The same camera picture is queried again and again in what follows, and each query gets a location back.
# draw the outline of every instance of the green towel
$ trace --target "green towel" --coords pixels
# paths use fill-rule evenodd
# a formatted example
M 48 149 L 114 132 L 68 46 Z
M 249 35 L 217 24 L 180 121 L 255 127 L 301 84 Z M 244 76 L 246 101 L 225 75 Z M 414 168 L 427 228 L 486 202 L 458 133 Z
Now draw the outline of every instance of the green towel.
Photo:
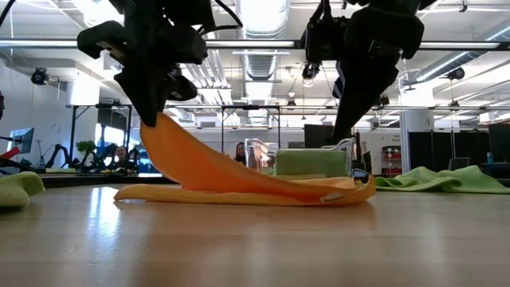
M 29 197 L 44 190 L 41 178 L 33 172 L 0 178 L 0 209 L 26 208 L 30 204 Z
M 275 175 L 349 176 L 346 155 L 345 151 L 281 150 L 275 157 Z
M 375 179 L 378 191 L 444 191 L 486 194 L 510 194 L 494 178 L 484 174 L 479 167 L 464 167 L 455 171 L 430 171 L 417 167 L 394 179 Z

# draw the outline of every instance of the orange towel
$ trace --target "orange towel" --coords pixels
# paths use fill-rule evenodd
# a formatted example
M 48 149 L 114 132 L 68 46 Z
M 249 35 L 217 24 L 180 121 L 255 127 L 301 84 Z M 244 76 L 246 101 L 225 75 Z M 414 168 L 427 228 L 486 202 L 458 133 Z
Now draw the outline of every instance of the orange towel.
M 140 135 L 155 167 L 182 189 L 135 185 L 121 189 L 116 200 L 342 206 L 375 194 L 372 178 L 363 185 L 349 178 L 286 181 L 263 175 L 207 147 L 162 113 L 154 128 L 142 124 Z

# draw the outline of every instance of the person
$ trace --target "person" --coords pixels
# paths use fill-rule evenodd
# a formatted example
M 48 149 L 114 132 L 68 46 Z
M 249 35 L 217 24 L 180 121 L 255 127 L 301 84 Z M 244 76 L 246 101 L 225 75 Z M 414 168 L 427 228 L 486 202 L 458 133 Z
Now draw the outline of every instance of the person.
M 135 164 L 128 159 L 128 150 L 124 146 L 120 146 L 115 150 L 115 155 L 119 160 L 110 164 L 109 170 L 116 170 L 118 168 L 125 168 L 127 173 L 133 173 Z
M 244 143 L 237 144 L 236 157 L 233 160 L 237 161 L 238 163 L 242 163 L 243 165 L 246 165 L 246 155 L 245 155 L 245 144 Z

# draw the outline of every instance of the ceiling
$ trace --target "ceiling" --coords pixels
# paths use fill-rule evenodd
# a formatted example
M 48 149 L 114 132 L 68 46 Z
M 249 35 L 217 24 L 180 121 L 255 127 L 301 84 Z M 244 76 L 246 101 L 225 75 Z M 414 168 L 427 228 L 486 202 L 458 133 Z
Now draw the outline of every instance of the ceiling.
M 318 0 L 291 0 L 291 9 L 286 29 L 286 39 L 298 39 L 304 31 L 308 19 L 312 15 Z M 234 0 L 224 1 L 235 11 Z M 331 1 L 334 15 L 349 17 L 355 9 L 350 6 L 347 10 L 340 9 L 340 2 Z M 469 8 L 465 13 L 459 13 L 462 0 L 437 0 L 437 5 L 429 13 L 420 13 L 418 16 L 425 24 L 424 40 L 426 41 L 471 41 L 479 39 L 487 30 L 499 25 L 501 22 L 510 23 L 510 1 L 508 0 L 469 0 Z M 6 4 L 6 0 L 0 0 L 0 9 Z M 217 24 L 234 24 L 231 17 L 222 11 L 213 2 L 214 16 Z M 18 0 L 12 8 L 12 18 L 8 17 L 0 28 L 0 37 L 19 38 L 76 38 L 84 28 L 84 15 L 76 10 L 73 0 Z M 240 32 L 236 30 L 220 31 L 216 38 L 239 38 Z M 48 67 L 49 74 L 60 77 L 64 81 L 72 81 L 73 78 L 83 73 L 94 73 L 102 80 L 102 96 L 114 96 L 126 101 L 127 98 L 112 79 L 112 71 L 104 71 L 96 61 L 84 55 L 78 50 L 69 49 L 16 49 L 12 52 L 3 50 L 0 57 L 14 59 L 14 65 L 18 69 L 27 72 L 44 64 Z M 220 58 L 228 83 L 232 87 L 233 100 L 240 100 L 244 95 L 241 56 L 232 54 L 233 50 L 220 50 Z M 294 92 L 298 105 L 324 105 L 333 104 L 331 90 L 335 79 L 338 77 L 334 69 L 334 62 L 324 62 L 322 71 L 314 80 L 311 88 L 304 88 L 299 77 L 300 68 L 304 63 L 305 56 L 302 50 L 291 50 L 288 56 L 280 56 L 276 80 L 273 87 L 270 104 L 286 104 L 288 94 Z M 402 74 L 406 70 L 423 69 L 435 61 L 448 55 L 449 52 L 424 52 L 419 51 L 416 56 L 398 64 Z M 463 65 L 466 71 L 465 78 L 460 82 L 454 82 L 450 88 L 448 80 L 436 79 L 430 83 L 434 90 L 435 104 L 444 104 L 466 94 L 483 91 L 502 81 L 510 80 L 510 65 L 506 61 L 510 59 L 510 53 L 492 52 Z M 484 73 L 495 66 L 498 69 Z M 398 85 L 390 87 L 386 94 L 392 104 L 399 102 Z M 484 97 L 473 100 L 469 104 L 482 105 L 493 101 L 498 104 L 508 105 L 504 100 L 510 100 L 510 85 L 506 89 L 489 93 Z

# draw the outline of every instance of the table surface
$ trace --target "table surface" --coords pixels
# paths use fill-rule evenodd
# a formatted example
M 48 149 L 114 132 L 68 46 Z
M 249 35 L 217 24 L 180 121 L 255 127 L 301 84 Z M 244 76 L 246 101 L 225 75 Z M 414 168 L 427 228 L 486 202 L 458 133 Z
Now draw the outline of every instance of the table surface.
M 7 286 L 510 286 L 510 196 L 378 193 L 344 208 L 112 201 L 0 214 Z

